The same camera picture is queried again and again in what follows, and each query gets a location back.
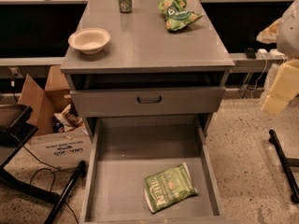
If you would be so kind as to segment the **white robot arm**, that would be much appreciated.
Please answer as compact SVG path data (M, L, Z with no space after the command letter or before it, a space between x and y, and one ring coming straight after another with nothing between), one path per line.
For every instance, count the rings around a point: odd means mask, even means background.
M299 0L294 0L280 19L261 31L257 40L276 43L278 51L288 57L278 68L261 107L264 113L276 115L299 94Z

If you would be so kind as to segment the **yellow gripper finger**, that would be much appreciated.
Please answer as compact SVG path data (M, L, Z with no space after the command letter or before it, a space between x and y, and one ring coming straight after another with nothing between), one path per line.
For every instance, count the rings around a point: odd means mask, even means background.
M256 40L265 44L276 43L280 21L281 19L277 19L276 21L272 22L257 35Z
M280 113L299 94L299 60L283 63L276 73L261 110L269 115Z

